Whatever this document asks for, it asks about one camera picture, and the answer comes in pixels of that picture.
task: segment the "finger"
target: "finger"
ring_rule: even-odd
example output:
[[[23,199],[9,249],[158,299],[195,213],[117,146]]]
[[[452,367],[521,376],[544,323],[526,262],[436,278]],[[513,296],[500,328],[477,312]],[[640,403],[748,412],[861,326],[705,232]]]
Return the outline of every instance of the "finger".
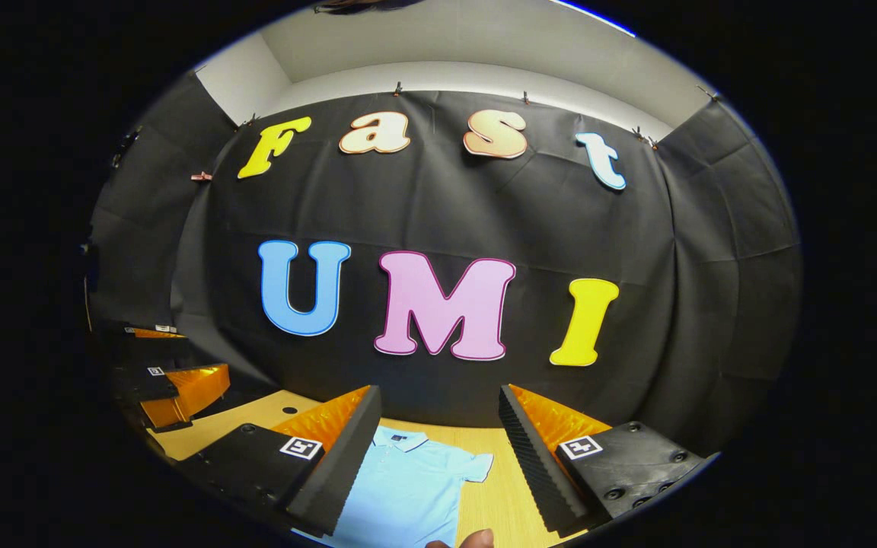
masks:
[[[493,530],[478,530],[462,541],[459,548],[493,548]]]

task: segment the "cutout letter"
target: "cutout letter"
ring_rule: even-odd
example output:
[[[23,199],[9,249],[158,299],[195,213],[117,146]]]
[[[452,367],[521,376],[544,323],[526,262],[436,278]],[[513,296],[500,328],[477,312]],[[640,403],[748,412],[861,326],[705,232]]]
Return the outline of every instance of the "cutout letter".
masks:
[[[526,152],[526,138],[518,131],[525,128],[526,121],[515,112],[481,110],[469,117],[472,131],[462,142],[477,156],[516,158]]]
[[[259,134],[259,143],[257,148],[250,156],[250,160],[239,170],[239,178],[258,176],[269,170],[269,154],[273,153],[273,158],[285,152],[289,146],[290,140],[293,139],[293,132],[305,132],[310,129],[310,117],[304,116],[289,122],[283,122],[265,128]]]
[[[584,143],[588,149],[588,162],[591,162],[591,169],[602,183],[614,190],[622,190],[627,185],[624,177],[616,174],[612,165],[612,161],[618,159],[618,151],[608,146],[601,135],[577,134],[574,139]]]
[[[365,114],[351,122],[354,131],[340,138],[340,150],[347,154],[363,154],[372,150],[391,153],[410,145],[404,136],[408,129],[408,117],[400,112],[375,112]]]
[[[560,348],[550,354],[554,365],[590,365],[598,360],[595,343],[601,333],[601,321],[608,305],[618,298],[618,285],[605,280],[581,278],[570,283],[574,295],[574,313]]]
[[[351,257],[351,247],[339,242],[317,242],[310,256],[317,261],[317,298],[314,309],[299,312],[289,304],[289,263],[296,257],[296,245],[282,240],[263,242],[262,309],[273,325],[299,336],[326,333],[337,321],[340,301],[340,265]]]
[[[498,360],[505,354],[499,340],[505,286],[516,267],[505,260],[474,260],[447,298],[427,257],[414,252],[384,253],[381,268],[387,272],[387,318],[384,334],[375,348],[386,354],[412,354],[418,344],[411,339],[411,318],[429,354],[445,348],[453,330],[462,322],[462,339],[452,355],[463,360]]]

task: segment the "shirt collar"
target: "shirt collar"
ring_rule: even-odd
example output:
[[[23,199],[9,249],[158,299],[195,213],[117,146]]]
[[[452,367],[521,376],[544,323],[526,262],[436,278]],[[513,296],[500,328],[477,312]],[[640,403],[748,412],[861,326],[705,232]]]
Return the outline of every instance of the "shirt collar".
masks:
[[[404,440],[394,440],[393,436],[404,437]],[[375,445],[390,445],[390,447],[399,448],[404,452],[411,451],[428,440],[429,437],[424,432],[403,432],[386,426],[379,426],[372,439]]]

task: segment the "human hand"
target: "human hand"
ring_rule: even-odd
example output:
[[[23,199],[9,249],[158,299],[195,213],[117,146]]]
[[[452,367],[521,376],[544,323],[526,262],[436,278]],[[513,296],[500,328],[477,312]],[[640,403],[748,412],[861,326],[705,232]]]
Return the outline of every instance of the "human hand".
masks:
[[[448,544],[441,540],[433,540],[425,545],[425,548],[449,548]],[[476,533],[469,535],[459,548],[493,548],[493,530],[478,530]]]

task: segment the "white wall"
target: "white wall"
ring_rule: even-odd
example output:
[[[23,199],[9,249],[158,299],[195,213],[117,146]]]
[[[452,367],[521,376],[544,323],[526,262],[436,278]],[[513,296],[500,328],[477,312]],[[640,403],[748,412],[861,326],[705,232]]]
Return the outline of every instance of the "white wall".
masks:
[[[522,100],[527,91],[530,101],[549,104],[610,122],[624,129],[641,127],[643,135],[664,138],[672,128],[623,101],[580,84],[536,72],[472,62],[395,62],[342,70],[317,76],[283,88],[270,98],[266,115],[302,107],[331,98],[393,91],[401,82],[405,91],[474,91]]]
[[[236,124],[331,98],[393,91],[474,91],[523,97],[599,118],[620,128],[641,127],[643,135],[662,139],[672,128],[623,101],[573,82],[516,68],[473,62],[395,62],[342,70],[290,83],[258,33],[248,35],[206,60],[196,74],[210,96]]]
[[[289,87],[273,52],[258,32],[216,53],[196,68],[195,76],[236,124],[265,116],[266,107]]]

